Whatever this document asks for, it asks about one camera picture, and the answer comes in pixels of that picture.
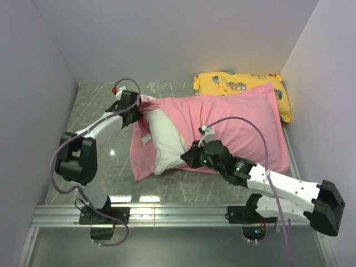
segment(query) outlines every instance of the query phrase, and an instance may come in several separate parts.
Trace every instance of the purple cable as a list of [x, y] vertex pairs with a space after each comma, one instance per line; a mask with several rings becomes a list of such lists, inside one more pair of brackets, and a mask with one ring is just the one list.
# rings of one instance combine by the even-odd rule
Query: purple cable
[[286, 251], [287, 251], [287, 254], [288, 254], [288, 259], [289, 259], [289, 264], [291, 267], [294, 266], [294, 263], [293, 263], [293, 259], [292, 259], [292, 255], [291, 255], [291, 251], [290, 251], [290, 245], [289, 245], [289, 240], [288, 240], [288, 234], [287, 234], [287, 230], [286, 230], [286, 227], [285, 227], [285, 222], [284, 222], [284, 215], [283, 215], [283, 212], [282, 212], [282, 206], [280, 204], [280, 201], [279, 201], [279, 196], [277, 194], [277, 191], [276, 191], [276, 188], [274, 187], [273, 183], [272, 183], [272, 180], [270, 178], [270, 175], [268, 174], [267, 170], [268, 170], [268, 148], [267, 148], [267, 143], [266, 143], [266, 139], [265, 137], [263, 136], [262, 132], [260, 131], [260, 129], [257, 128], [256, 125], [254, 125], [252, 122], [250, 122], [249, 120], [245, 119], [245, 118], [242, 118], [242, 117], [235, 117], [235, 116], [231, 116], [231, 117], [226, 117], [226, 118], [221, 118], [211, 124], [209, 124], [207, 126], [207, 128], [210, 128], [211, 126], [214, 126], [216, 125], [217, 123], [221, 122], [221, 121], [225, 121], [225, 120], [229, 120], [229, 119], [236, 119], [236, 120], [242, 120], [244, 122], [247, 122], [249, 125], [251, 125], [257, 132], [258, 134], [260, 135], [261, 139], [262, 139], [262, 142], [263, 142], [263, 145], [264, 145], [264, 148], [265, 148], [265, 170], [266, 170], [266, 177], [267, 177], [267, 180], [268, 180], [268, 183], [272, 189], [272, 192], [274, 194], [274, 197], [276, 198], [276, 203], [277, 203], [277, 207], [278, 207], [278, 212], [279, 212], [279, 216], [280, 216], [280, 219], [281, 219], [281, 222], [282, 222], [282, 230], [283, 230], [283, 235], [284, 235], [284, 241], [285, 241], [285, 248], [286, 248]]
[[[289, 234], [290, 234], [290, 219], [288, 219], [288, 241], [289, 241]], [[288, 264], [288, 260], [287, 259], [290, 258], [290, 257], [288, 257], [287, 251], [285, 253], [286, 253], [285, 254], [285, 259], [286, 259], [285, 265], [288, 266], [289, 264]]]
[[[138, 98], [136, 99], [135, 103], [133, 103], [130, 107], [128, 107], [128, 108], [126, 108], [126, 109], [124, 109], [124, 110], [121, 110], [121, 111], [119, 111], [119, 112], [117, 112], [117, 113], [110, 114], [110, 115], [108, 115], [107, 117], [98, 120], [98, 121], [97, 121], [96, 123], [94, 123], [88, 130], [86, 130], [86, 131], [84, 131], [84, 132], [82, 132], [82, 133], [80, 133], [80, 134], [78, 134], [78, 135], [76, 135], [76, 136], [74, 136], [74, 137], [68, 139], [67, 141], [65, 141], [65, 142], [64, 142], [63, 144], [61, 144], [61, 145], [57, 148], [57, 150], [54, 152], [54, 154], [53, 154], [53, 156], [52, 156], [52, 159], [51, 159], [51, 164], [50, 164], [50, 178], [51, 178], [51, 184], [52, 184], [52, 186], [53, 186], [60, 194], [64, 194], [64, 195], [65, 195], [65, 194], [69, 194], [69, 193], [71, 193], [73, 190], [79, 189], [79, 193], [82, 195], [82, 197], [84, 198], [84, 200], [87, 201], [87, 202], [89, 202], [88, 198], [86, 197], [86, 195], [85, 195], [84, 192], [80, 189], [79, 186], [74, 186], [74, 187], [70, 188], [70, 189], [67, 190], [67, 191], [64, 191], [64, 190], [62, 190], [62, 189], [60, 189], [60, 188], [58, 187], [58, 185], [56, 184], [56, 181], [55, 181], [55, 177], [54, 177], [54, 175], [53, 175], [53, 173], [54, 173], [54, 171], [55, 171], [55, 161], [56, 161], [56, 158], [57, 158], [59, 152], [60, 152], [66, 145], [68, 145], [70, 142], [72, 142], [72, 141], [74, 141], [75, 139], [78, 139], [78, 138], [80, 138], [80, 137], [86, 135], [87, 133], [91, 132], [94, 128], [96, 128], [98, 125], [102, 124], [104, 121], [108, 120], [109, 118], [112, 118], [112, 117], [115, 117], [115, 116], [117, 116], [117, 115], [123, 114], [123, 113], [129, 111], [130, 109], [132, 109], [133, 107], [135, 107], [135, 106], [137, 105], [137, 103], [139, 102], [139, 100], [140, 100], [140, 98], [141, 98], [141, 88], [140, 88], [139, 84], [138, 84], [135, 80], [133, 80], [133, 79], [131, 79], [131, 78], [123, 78], [123, 79], [118, 80], [118, 81], [115, 83], [114, 87], [116, 87], [120, 82], [122, 82], [122, 81], [124, 81], [124, 80], [131, 81], [131, 82], [133, 82], [133, 83], [137, 86], [137, 90], [138, 90], [138, 92], [139, 92], [139, 96], [138, 96]], [[110, 219], [110, 220], [114, 220], [114, 221], [118, 222], [119, 224], [122, 224], [122, 225], [126, 228], [126, 235], [125, 235], [125, 237], [124, 237], [121, 241], [119, 241], [119, 242], [117, 242], [117, 243], [113, 243], [113, 244], [103, 244], [103, 243], [99, 243], [99, 242], [95, 241], [96, 244], [100, 244], [101, 246], [116, 246], [116, 245], [120, 245], [121, 243], [123, 243], [123, 242], [127, 239], [128, 234], [129, 234], [129, 232], [130, 232], [129, 229], [128, 229], [127, 224], [125, 224], [123, 221], [121, 221], [121, 220], [119, 220], [119, 219], [117, 219], [117, 218], [114, 218], [114, 217], [112, 217], [112, 216], [108, 216], [108, 215], [106, 215], [106, 214], [104, 214], [104, 213], [98, 211], [98, 210], [96, 209], [96, 207], [94, 207], [91, 203], [89, 204], [89, 206], [90, 206], [90, 208], [91, 208], [93, 211], [95, 211], [95, 212], [96, 212], [97, 214], [99, 214], [100, 216], [103, 216], [103, 217], [108, 218], [108, 219]]]

